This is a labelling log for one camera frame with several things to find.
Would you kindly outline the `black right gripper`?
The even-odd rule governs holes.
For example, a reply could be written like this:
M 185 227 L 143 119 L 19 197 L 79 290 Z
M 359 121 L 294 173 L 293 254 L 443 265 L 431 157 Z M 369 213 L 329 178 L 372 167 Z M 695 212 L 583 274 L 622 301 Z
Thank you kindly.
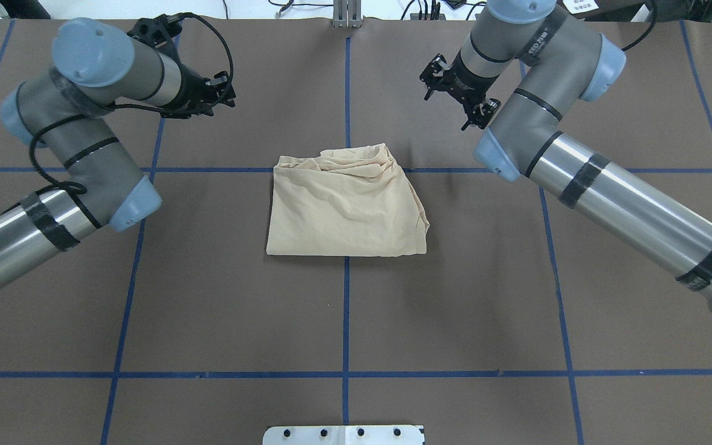
M 500 109 L 500 100 L 486 98 L 493 78 L 472 72 L 466 67 L 461 53 L 457 54 L 450 67 L 443 54 L 436 54 L 423 69 L 419 79 L 426 87 L 424 101 L 428 101 L 434 92 L 448 92 L 462 104 L 467 120 L 460 130 L 469 127 L 485 130 Z

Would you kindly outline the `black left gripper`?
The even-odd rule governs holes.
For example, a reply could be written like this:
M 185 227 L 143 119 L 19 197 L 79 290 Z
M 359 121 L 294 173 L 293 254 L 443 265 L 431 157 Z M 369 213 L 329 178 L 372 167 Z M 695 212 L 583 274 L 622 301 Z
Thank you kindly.
M 162 14 L 155 18 L 140 18 L 127 32 L 127 36 L 150 47 L 158 54 L 161 63 L 159 85 L 140 102 L 149 104 L 153 112 L 164 118 L 188 119 L 190 116 L 213 116 L 213 107 L 219 104 L 235 107 L 232 76 L 227 71 L 204 78 L 180 60 L 175 37 L 180 36 L 182 22 L 187 18 L 198 20 L 224 42 L 220 31 L 197 14 Z

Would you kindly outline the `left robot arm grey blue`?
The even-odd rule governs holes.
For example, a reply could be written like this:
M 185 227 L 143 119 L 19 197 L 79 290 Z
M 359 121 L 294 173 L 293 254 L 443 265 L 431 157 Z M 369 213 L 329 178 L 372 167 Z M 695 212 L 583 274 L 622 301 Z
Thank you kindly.
M 28 146 L 47 182 L 0 214 L 0 289 L 82 239 L 110 226 L 122 232 L 162 200 L 104 117 L 119 109 L 167 119 L 212 116 L 234 106 L 234 58 L 207 78 L 180 60 L 174 42 L 193 12 L 141 18 L 124 32 L 86 17 L 64 23 L 52 63 L 4 99 L 5 128 Z

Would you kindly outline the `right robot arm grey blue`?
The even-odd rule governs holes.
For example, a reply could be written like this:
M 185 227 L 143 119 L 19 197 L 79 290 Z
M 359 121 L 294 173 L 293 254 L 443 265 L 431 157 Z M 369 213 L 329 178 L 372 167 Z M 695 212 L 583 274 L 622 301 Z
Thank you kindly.
M 601 98 L 625 51 L 556 1 L 488 1 L 457 54 L 436 54 L 426 95 L 460 104 L 483 135 L 478 163 L 528 178 L 702 295 L 712 313 L 712 222 L 563 129 L 579 101 Z

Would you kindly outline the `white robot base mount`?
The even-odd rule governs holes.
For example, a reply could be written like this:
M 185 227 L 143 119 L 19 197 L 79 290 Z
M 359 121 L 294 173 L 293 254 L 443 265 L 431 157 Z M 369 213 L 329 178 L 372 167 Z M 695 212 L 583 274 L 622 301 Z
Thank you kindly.
M 312 425 L 266 429 L 263 444 L 425 444 L 423 426 Z

